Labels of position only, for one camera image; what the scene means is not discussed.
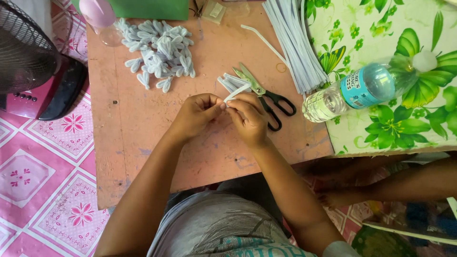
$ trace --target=green folder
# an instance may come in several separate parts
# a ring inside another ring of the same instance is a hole
[[[107,0],[117,17],[187,20],[189,0]],[[80,12],[80,0],[71,0]]]

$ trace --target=gray t-shirt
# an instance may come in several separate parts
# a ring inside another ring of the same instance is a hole
[[[314,257],[292,245],[258,204],[218,191],[194,194],[162,219],[148,257]],[[346,242],[323,257],[360,257]]]

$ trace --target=electric fan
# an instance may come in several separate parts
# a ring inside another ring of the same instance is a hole
[[[0,109],[40,120],[63,117],[87,77],[60,54],[43,30],[10,0],[0,0]]]

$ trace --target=green floral tablecloth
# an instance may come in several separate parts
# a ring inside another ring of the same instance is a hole
[[[328,121],[335,153],[457,146],[457,7],[441,0],[307,0],[306,13],[332,82],[394,54],[429,50],[438,60],[402,97]]]

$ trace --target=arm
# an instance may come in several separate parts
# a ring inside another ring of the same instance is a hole
[[[182,147],[225,108],[212,94],[189,97],[116,206],[94,256],[145,256],[162,220]]]
[[[239,94],[235,98],[228,102],[231,108],[227,111],[260,166],[297,244],[322,256],[330,243],[344,241],[343,237],[313,192],[267,137],[268,116],[258,97]],[[243,119],[235,109],[243,112],[247,119]]]

